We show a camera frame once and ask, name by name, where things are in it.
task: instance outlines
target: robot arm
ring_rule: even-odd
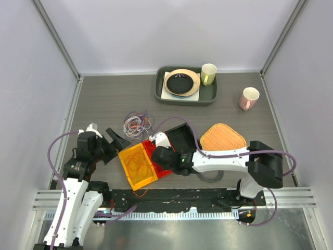
[[[73,149],[73,156],[63,168],[63,182],[67,190],[66,207],[54,243],[54,249],[83,249],[83,242],[88,227],[98,207],[111,199],[108,183],[90,181],[96,169],[96,163],[107,164],[118,155],[130,142],[119,137],[112,129],[106,132],[113,139],[109,143],[97,131],[97,125],[90,124],[86,131],[80,130],[78,147]],[[43,244],[35,244],[33,250],[49,250],[56,225],[63,208],[64,193],[55,213],[52,225],[44,238]]]
[[[168,137],[159,132],[149,138],[155,141],[156,150],[152,161],[175,174],[188,176],[212,170],[240,171],[249,175],[239,181],[237,187],[241,197],[255,198],[265,188],[282,188],[282,155],[253,154],[232,158],[213,158],[202,155],[197,149],[174,152]],[[272,149],[267,145],[252,141],[249,147],[231,151],[203,151],[208,156],[240,155],[250,151]]]

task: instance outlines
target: yellow tray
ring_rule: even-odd
[[[142,143],[121,151],[118,155],[134,191],[157,181],[154,167]]]

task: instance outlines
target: metal frame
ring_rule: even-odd
[[[277,198],[279,208],[316,208],[316,203],[309,187],[284,187],[275,189],[273,192]],[[264,189],[264,194],[267,205],[258,207],[258,209],[274,208],[274,199],[270,191]],[[56,210],[60,195],[61,190],[39,190],[32,210]]]
[[[260,73],[260,69],[248,69],[248,70],[217,70],[219,73]],[[145,71],[145,72],[119,72],[119,73],[82,73],[82,77],[105,77],[105,76],[137,76],[137,75],[147,75],[156,74],[156,71]]]
[[[74,92],[72,95],[72,101],[69,106],[67,117],[65,118],[65,125],[63,126],[62,134],[69,132],[72,127],[76,106],[79,101],[82,82],[83,82],[83,77],[79,78],[76,82],[75,89],[74,89]],[[65,155],[67,142],[68,142],[68,136],[65,136],[60,139],[60,145],[59,145],[58,153],[57,153],[56,160],[54,163],[54,166],[58,172],[61,169],[61,164],[62,164],[63,157]],[[55,175],[52,175],[48,188],[50,188],[52,180],[56,180],[56,179],[57,179],[57,177]]]
[[[42,18],[43,22],[45,23],[46,28],[48,29],[53,40],[56,42],[61,54],[65,58],[68,66],[72,70],[74,76],[76,77],[76,79],[79,79],[80,74],[79,74],[78,70],[76,69],[71,57],[69,56],[64,44],[62,43],[60,36],[58,35],[58,32],[54,28],[47,12],[45,11],[43,4],[41,3],[40,0],[31,0],[31,1],[32,1],[33,5],[36,7],[37,12],[39,13],[40,17]]]
[[[282,189],[273,190],[278,208],[303,208],[306,216],[313,241],[317,249],[328,249],[326,241],[323,237],[323,232],[320,227],[318,219],[318,211],[313,198],[312,192],[309,187],[286,187]],[[264,190],[266,198],[266,206],[258,207],[258,209],[272,209],[274,208],[274,199],[270,191]],[[38,240],[42,228],[43,220],[52,220],[58,202],[60,200],[61,190],[40,190],[36,196],[33,210],[35,211],[35,218],[30,233],[30,238],[27,244],[27,250],[31,250],[33,244]],[[234,219],[235,212],[231,213],[212,213],[201,215],[193,208],[189,213],[183,215],[164,214],[159,215],[154,213],[136,213],[124,220],[189,220],[189,219]]]
[[[283,136],[283,130],[281,129],[278,114],[275,111],[276,108],[275,108],[273,100],[272,100],[272,95],[271,95],[270,89],[269,89],[268,85],[266,84],[265,76],[263,76],[263,74],[260,74],[260,78],[261,78],[262,85],[264,86],[264,90],[265,90],[265,93],[266,93],[266,96],[267,96],[268,104],[271,108],[271,112],[272,112],[272,115],[273,115],[273,119],[274,119],[274,122],[275,122],[277,133],[280,137],[282,148],[283,148],[284,151],[289,152],[286,140]],[[288,163],[288,166],[289,166],[289,169],[290,169],[291,166],[292,166],[292,161],[289,157],[287,157],[287,163]],[[292,176],[292,179],[293,179],[293,182],[294,182],[295,186],[300,186],[298,181],[297,181],[296,174],[293,172],[293,173],[291,173],[291,176]]]
[[[295,24],[296,20],[298,19],[298,17],[300,16],[302,10],[304,9],[304,7],[306,6],[307,2],[309,0],[299,0],[295,6],[295,8],[293,9],[286,25],[284,26],[282,33],[280,35],[280,37],[277,39],[269,57],[267,58],[263,69],[261,70],[261,74],[265,75],[268,68],[270,67],[272,61],[274,60],[277,52],[279,51],[279,49],[281,48],[283,42],[285,41],[287,35],[290,33],[293,25]]]

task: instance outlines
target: red tray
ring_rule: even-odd
[[[150,142],[149,140],[146,140],[146,141],[143,141],[142,142],[145,150],[146,150],[146,153],[151,161],[151,155],[152,155],[152,152],[154,152],[156,146],[154,143]],[[157,178],[158,179],[161,179],[163,178],[164,176],[167,176],[168,174],[171,174],[172,171],[171,170],[164,170],[163,167],[161,165],[158,165],[158,164],[155,164],[154,162],[152,162],[152,165],[155,169],[155,172],[156,172],[156,175],[157,175]]]

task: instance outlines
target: orange placemat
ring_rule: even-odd
[[[246,141],[239,133],[224,123],[213,125],[200,139],[203,150],[219,151],[246,147]]]

